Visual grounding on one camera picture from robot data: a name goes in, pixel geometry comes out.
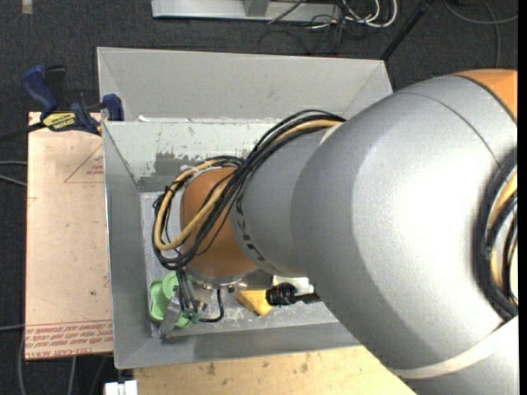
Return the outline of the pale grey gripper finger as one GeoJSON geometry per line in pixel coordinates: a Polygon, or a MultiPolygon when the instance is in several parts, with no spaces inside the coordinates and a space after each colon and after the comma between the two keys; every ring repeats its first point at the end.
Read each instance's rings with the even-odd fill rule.
{"type": "Polygon", "coordinates": [[[163,320],[159,326],[161,339],[167,338],[175,328],[181,314],[180,302],[177,296],[173,297],[166,307],[163,320]]]}

